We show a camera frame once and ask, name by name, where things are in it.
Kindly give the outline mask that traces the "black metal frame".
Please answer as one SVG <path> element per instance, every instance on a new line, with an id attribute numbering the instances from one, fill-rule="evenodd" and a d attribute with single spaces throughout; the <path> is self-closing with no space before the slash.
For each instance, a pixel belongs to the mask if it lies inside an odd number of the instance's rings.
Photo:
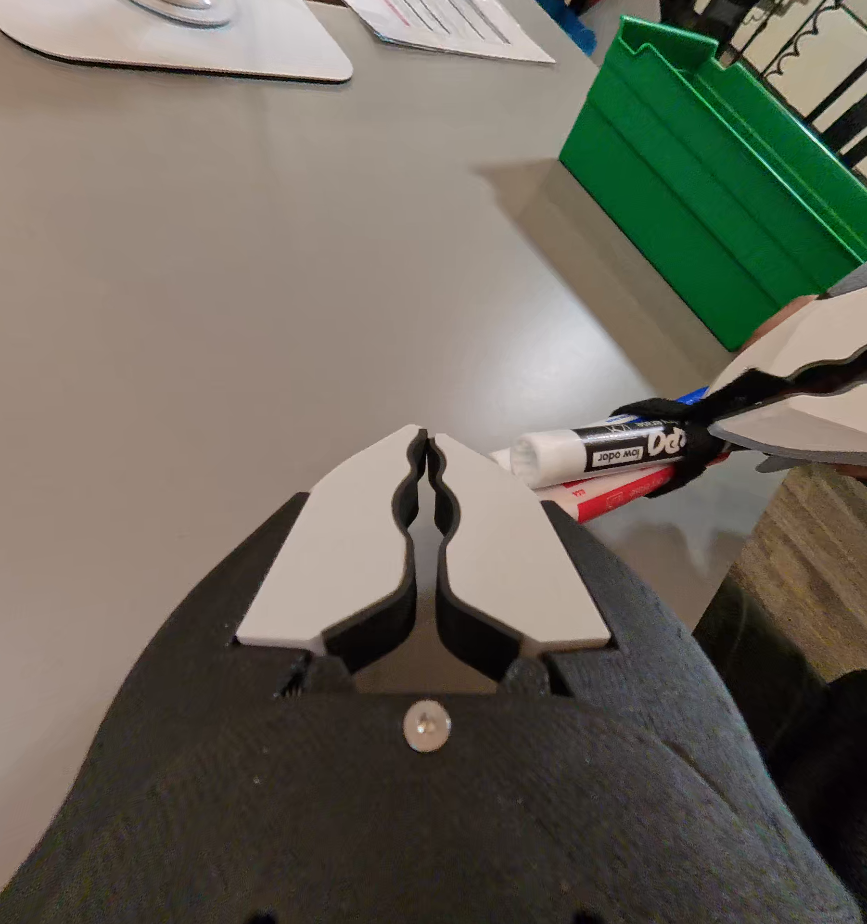
<path id="1" fill-rule="evenodd" d="M 753 2 L 733 62 L 857 168 L 867 158 L 867 1 Z"/>

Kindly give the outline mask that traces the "clear acrylic stand bracket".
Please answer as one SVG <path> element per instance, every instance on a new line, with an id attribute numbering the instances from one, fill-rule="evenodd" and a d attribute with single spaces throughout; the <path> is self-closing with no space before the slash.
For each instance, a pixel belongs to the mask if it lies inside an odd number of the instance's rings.
<path id="1" fill-rule="evenodd" d="M 130 1 L 157 17 L 193 29 L 219 29 L 235 18 L 234 1 Z"/>

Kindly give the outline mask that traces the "dark corduroy pants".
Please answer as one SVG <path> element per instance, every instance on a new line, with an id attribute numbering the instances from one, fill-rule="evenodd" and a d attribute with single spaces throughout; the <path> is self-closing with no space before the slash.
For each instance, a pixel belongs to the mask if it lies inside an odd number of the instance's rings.
<path id="1" fill-rule="evenodd" d="M 834 680 L 823 680 L 755 599 L 731 578 L 723 581 L 693 635 L 739 707 L 787 803 L 786 770 Z"/>

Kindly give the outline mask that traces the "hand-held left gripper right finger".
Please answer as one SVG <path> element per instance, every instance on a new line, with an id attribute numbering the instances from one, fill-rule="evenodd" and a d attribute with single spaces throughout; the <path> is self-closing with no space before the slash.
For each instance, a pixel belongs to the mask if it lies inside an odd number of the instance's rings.
<path id="1" fill-rule="evenodd" d="M 454 438 L 428 442 L 436 625 L 461 661 L 599 649 L 611 632 L 537 496 Z"/>

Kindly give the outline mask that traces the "green plastic bin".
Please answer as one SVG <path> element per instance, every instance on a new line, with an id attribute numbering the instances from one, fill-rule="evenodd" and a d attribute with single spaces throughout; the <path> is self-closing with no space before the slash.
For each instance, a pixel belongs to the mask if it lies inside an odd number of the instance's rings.
<path id="1" fill-rule="evenodd" d="M 717 47 L 621 17 L 559 160 L 734 351 L 867 261 L 867 188 Z"/>

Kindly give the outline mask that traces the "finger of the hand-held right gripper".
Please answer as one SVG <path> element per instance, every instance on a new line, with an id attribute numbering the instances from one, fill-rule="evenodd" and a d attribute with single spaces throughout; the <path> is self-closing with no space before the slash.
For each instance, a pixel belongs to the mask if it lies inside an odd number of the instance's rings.
<path id="1" fill-rule="evenodd" d="M 867 286 L 816 298 L 745 347 L 717 376 L 709 394 L 749 371 L 792 379 L 813 368 L 846 364 L 867 352 Z"/>
<path id="2" fill-rule="evenodd" d="M 733 449 L 762 453 L 761 468 L 867 468 L 867 370 L 814 371 L 816 381 L 745 371 L 713 392 L 739 399 L 740 409 L 713 413 L 708 433 Z"/>

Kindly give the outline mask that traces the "black dry erase marker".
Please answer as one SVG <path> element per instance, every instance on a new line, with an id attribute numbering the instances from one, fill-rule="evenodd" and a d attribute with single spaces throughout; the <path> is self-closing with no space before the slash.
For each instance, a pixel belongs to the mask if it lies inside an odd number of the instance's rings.
<path id="1" fill-rule="evenodd" d="M 577 430 L 524 433 L 509 447 L 509 471 L 542 489 L 655 465 L 707 464 L 725 447 L 701 424 L 627 415 Z"/>

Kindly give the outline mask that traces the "white rounded mat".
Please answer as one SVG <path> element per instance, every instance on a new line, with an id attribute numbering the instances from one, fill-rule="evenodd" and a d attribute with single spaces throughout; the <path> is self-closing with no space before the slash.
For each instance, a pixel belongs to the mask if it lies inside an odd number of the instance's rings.
<path id="1" fill-rule="evenodd" d="M 347 54 L 305 2 L 235 3 L 230 25 L 193 29 L 126 1 L 0 1 L 0 31 L 78 64 L 329 84 L 352 78 Z"/>

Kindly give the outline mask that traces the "blue plastic item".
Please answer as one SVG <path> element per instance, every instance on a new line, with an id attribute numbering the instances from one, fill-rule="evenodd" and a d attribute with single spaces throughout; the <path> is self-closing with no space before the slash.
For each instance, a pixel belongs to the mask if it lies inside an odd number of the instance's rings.
<path id="1" fill-rule="evenodd" d="M 578 49 L 591 56 L 597 47 L 595 32 L 581 20 L 582 15 L 595 4 L 595 1 L 537 1 L 560 29 L 578 46 Z"/>

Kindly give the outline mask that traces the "laminated paper sheet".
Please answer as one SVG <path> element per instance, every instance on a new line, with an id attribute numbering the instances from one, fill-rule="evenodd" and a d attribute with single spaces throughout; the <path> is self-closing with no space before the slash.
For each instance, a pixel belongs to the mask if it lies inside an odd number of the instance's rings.
<path id="1" fill-rule="evenodd" d="M 475 58 L 554 64 L 497 1 L 347 1 L 381 41 Z"/>

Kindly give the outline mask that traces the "person's right hand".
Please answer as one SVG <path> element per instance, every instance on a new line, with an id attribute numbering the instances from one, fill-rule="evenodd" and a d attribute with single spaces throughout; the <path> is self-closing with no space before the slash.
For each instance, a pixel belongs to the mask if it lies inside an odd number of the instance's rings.
<path id="1" fill-rule="evenodd" d="M 778 327 L 781 323 L 787 320 L 789 317 L 796 314 L 798 311 L 804 307 L 811 304 L 813 301 L 818 299 L 820 296 L 816 294 L 810 295 L 800 295 L 791 300 L 786 306 L 779 309 L 772 315 L 770 318 L 765 320 L 760 324 L 748 338 L 748 340 L 741 345 L 738 353 L 742 353 L 748 348 L 752 347 L 755 343 L 761 340 L 766 334 Z"/>

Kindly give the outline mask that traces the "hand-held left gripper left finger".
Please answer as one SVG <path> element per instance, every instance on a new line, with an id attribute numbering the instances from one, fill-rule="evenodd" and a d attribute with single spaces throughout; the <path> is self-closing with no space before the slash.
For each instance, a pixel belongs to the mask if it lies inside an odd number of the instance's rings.
<path id="1" fill-rule="evenodd" d="M 381 657 L 416 605 L 408 527 L 418 512 L 425 429 L 409 424 L 312 488 L 236 631 L 246 646 Z"/>

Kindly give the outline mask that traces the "red dry erase marker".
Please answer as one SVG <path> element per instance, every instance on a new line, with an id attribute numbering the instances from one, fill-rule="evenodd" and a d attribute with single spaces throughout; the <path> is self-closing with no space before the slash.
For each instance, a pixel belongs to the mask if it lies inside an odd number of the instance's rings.
<path id="1" fill-rule="evenodd" d="M 557 445 L 520 440 L 489 458 L 523 479 L 539 501 L 556 503 L 579 523 L 661 490 L 675 477 L 679 461 L 667 455 L 648 458 L 642 449 L 607 449 L 601 454 L 627 465 L 601 465 L 596 471 L 585 471 L 590 454 L 578 440 Z"/>

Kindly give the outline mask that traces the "blue dry erase marker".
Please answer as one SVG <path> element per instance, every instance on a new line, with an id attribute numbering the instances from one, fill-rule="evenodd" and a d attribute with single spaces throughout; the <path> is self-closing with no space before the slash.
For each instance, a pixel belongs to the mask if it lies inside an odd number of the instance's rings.
<path id="1" fill-rule="evenodd" d="M 696 410 L 695 406 L 705 397 L 706 387 L 690 392 L 680 398 L 643 398 L 630 401 L 613 410 L 603 421 L 606 425 L 674 425 L 707 430 L 711 421 Z"/>

